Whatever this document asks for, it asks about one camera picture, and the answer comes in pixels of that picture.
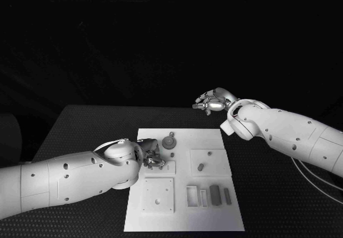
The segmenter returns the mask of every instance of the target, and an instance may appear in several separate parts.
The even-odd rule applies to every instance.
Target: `white cable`
[[[116,141],[110,141],[110,142],[104,143],[102,146],[99,146],[99,148],[94,150],[94,152],[96,152],[99,149],[102,149],[103,147],[106,147],[107,145],[110,145],[110,144],[113,144],[113,143],[116,143],[116,142],[119,142],[119,141],[122,141],[122,140],[123,140],[123,139],[116,140]]]
[[[306,170],[312,173],[312,175],[319,179],[322,180],[325,183],[328,183],[331,186],[334,186],[335,188],[338,188],[339,190],[343,191],[343,188],[338,187],[335,184],[329,183],[326,180],[324,180],[311,170],[309,168],[306,167],[303,161],[299,161],[302,163],[302,165],[305,166]]]
[[[296,163],[296,161],[295,161],[293,158],[292,158],[292,160],[293,160],[295,165],[298,166],[298,169],[299,169],[302,175],[303,175],[305,178],[308,179],[308,177],[306,177],[303,171],[300,170],[299,165],[298,165],[298,163]],[[322,189],[313,184],[313,182],[312,182],[309,179],[308,179],[308,181],[309,181],[311,184],[315,186],[315,188],[316,188],[331,199],[334,199],[336,202],[339,202],[341,204],[343,204],[343,202],[341,202],[335,197],[332,197],[326,192],[322,191]]]

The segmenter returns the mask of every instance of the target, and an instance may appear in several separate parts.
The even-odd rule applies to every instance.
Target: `black table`
[[[71,105],[61,113],[34,162],[91,151],[120,138],[136,140],[139,128],[220,128],[226,119],[226,112],[207,116],[192,108]],[[223,138],[246,232],[125,233],[128,188],[4,219],[0,237],[343,237],[343,205],[315,189],[290,157],[275,151],[260,137],[246,141],[223,131]],[[331,181],[326,171],[309,167]],[[336,189],[311,179],[342,199]]]

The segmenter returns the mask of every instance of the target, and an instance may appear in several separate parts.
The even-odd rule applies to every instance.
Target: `robotic hand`
[[[221,128],[244,140],[256,136],[270,147],[343,177],[343,132],[312,118],[272,109],[263,102],[238,99],[228,90],[217,88],[197,99],[195,109],[228,111]]]
[[[96,153],[112,145],[103,153]],[[139,180],[142,164],[164,167],[156,139],[120,139],[94,151],[0,169],[0,219],[83,201]]]

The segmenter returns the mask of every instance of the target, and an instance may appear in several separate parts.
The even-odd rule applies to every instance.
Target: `dark wall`
[[[4,8],[0,111],[25,159],[68,104],[192,107],[217,87],[343,129],[341,15],[230,4]]]

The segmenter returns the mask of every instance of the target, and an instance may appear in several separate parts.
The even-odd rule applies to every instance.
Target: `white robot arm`
[[[263,137],[273,149],[343,177],[342,131],[257,100],[238,99],[224,88],[202,94],[194,108],[207,110],[208,115],[227,110],[221,128],[228,135],[236,132],[244,140]]]
[[[103,154],[96,151],[112,145]],[[30,210],[83,201],[139,180],[142,164],[164,167],[156,139],[122,139],[96,151],[0,169],[0,219]]]

